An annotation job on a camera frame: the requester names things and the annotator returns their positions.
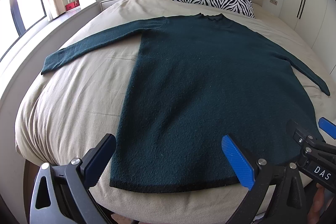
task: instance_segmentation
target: electrical outlet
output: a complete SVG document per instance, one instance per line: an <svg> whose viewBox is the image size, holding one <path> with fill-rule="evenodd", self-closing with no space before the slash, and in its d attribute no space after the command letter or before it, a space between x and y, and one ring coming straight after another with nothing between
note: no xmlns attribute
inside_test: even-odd
<svg viewBox="0 0 336 224"><path fill-rule="evenodd" d="M276 0L269 0L270 3L273 3L274 5L277 5L278 2Z"/></svg>

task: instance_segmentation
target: bed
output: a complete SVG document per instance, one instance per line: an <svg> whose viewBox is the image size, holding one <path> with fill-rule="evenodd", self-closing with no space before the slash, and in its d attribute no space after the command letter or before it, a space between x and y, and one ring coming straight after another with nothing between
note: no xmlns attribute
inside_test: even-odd
<svg viewBox="0 0 336 224"><path fill-rule="evenodd" d="M204 5L172 0L121 0L80 29L63 47L123 23L160 16L224 14L285 48L321 77L330 96L293 68L313 103L316 120L336 120L335 83L312 49L277 17L252 0L255 19ZM64 165L82 157L106 134L115 134L125 91L137 58L140 36L134 36L78 58L56 72L38 75L26 93L16 118L16 151L36 165ZM320 130L327 143L336 142ZM90 189L109 210L147 223L223 223L235 211L247 189L240 184L185 193L149 194L109 186L110 164ZM310 179L302 175L304 185ZM270 187L259 210L266 210Z"/></svg>

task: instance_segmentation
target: blue gripper pad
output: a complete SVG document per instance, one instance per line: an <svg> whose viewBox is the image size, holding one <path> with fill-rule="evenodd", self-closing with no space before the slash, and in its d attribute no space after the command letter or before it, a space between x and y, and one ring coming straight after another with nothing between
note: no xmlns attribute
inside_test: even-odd
<svg viewBox="0 0 336 224"><path fill-rule="evenodd" d="M222 150L241 185L251 190L255 182L254 170L228 135L222 138Z"/></svg>
<svg viewBox="0 0 336 224"><path fill-rule="evenodd" d="M319 128L336 140L336 125L328 121L325 117L319 119Z"/></svg>

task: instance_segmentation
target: red box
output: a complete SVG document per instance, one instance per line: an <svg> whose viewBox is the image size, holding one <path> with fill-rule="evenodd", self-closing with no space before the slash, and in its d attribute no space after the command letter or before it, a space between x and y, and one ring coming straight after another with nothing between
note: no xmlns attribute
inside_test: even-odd
<svg viewBox="0 0 336 224"><path fill-rule="evenodd" d="M79 0L75 0L75 1L73 1L73 2L71 2L69 4L67 4L67 5L65 5L65 9L67 11L69 11L69 10L71 10L71 9L77 7L77 6L79 6Z"/></svg>

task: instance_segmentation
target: beige bed sheet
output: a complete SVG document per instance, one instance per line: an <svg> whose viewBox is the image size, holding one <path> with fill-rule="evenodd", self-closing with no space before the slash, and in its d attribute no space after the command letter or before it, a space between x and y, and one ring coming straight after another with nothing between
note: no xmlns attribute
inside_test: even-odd
<svg viewBox="0 0 336 224"><path fill-rule="evenodd" d="M64 47L91 34L137 19L174 15L217 15L246 25L294 54L328 85L331 96L294 70L307 91L316 120L336 119L335 83L315 53L284 22L258 5L255 19L204 5L172 0L121 0L92 19ZM56 72L38 75L24 97L16 118L16 150L40 165L64 165L82 157L105 133L116 133L129 78L137 58L140 36L84 55ZM333 139L321 131L328 143ZM245 196L240 184L187 193L144 194L109 186L110 164L90 191L104 207L147 223L225 223ZM310 180L303 178L304 184ZM264 211L272 194L260 211Z"/></svg>

